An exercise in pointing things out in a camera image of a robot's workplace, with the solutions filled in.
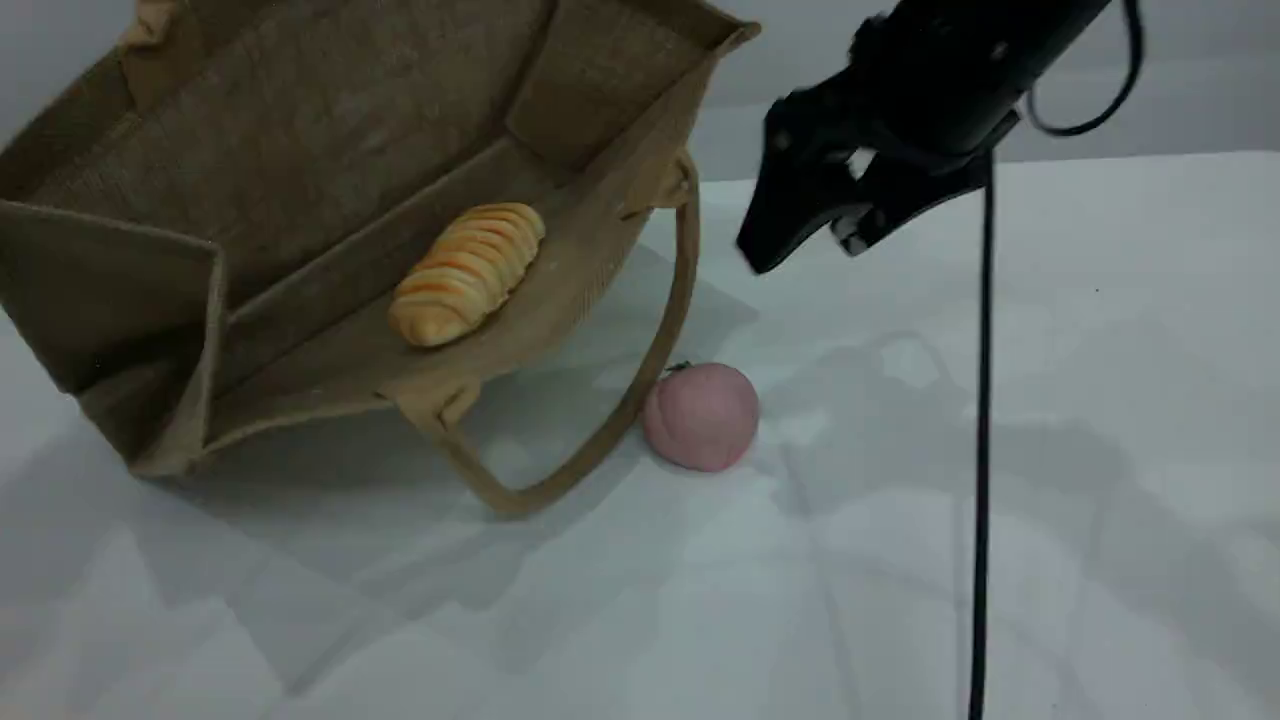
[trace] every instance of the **white table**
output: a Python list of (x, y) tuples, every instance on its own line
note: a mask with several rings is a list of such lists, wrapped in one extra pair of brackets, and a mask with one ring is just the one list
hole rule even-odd
[[(989, 717), (1280, 714), (1280, 155), (1000, 170)], [(138, 483), (0, 325), (0, 716), (959, 717), (978, 200), (765, 278), (705, 187), (677, 359), (763, 397), (736, 470), (631, 437), (493, 524), (392, 414)], [(508, 475), (655, 327), (657, 218), (588, 325), (486, 392)]]

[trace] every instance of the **burlap tote bag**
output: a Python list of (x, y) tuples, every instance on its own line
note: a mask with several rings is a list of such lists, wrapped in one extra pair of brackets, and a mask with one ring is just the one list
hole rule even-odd
[[(394, 406), (495, 510), (536, 510), (613, 448), (671, 352), (698, 258), (682, 147), (756, 31), (698, 0), (143, 0), (0, 155), (0, 299), (138, 475)], [(497, 201), (547, 222), (525, 281), (474, 334), (410, 348), (390, 290)], [(635, 382), (509, 489), (458, 420), (568, 334), (658, 206), (678, 209), (678, 252)]]

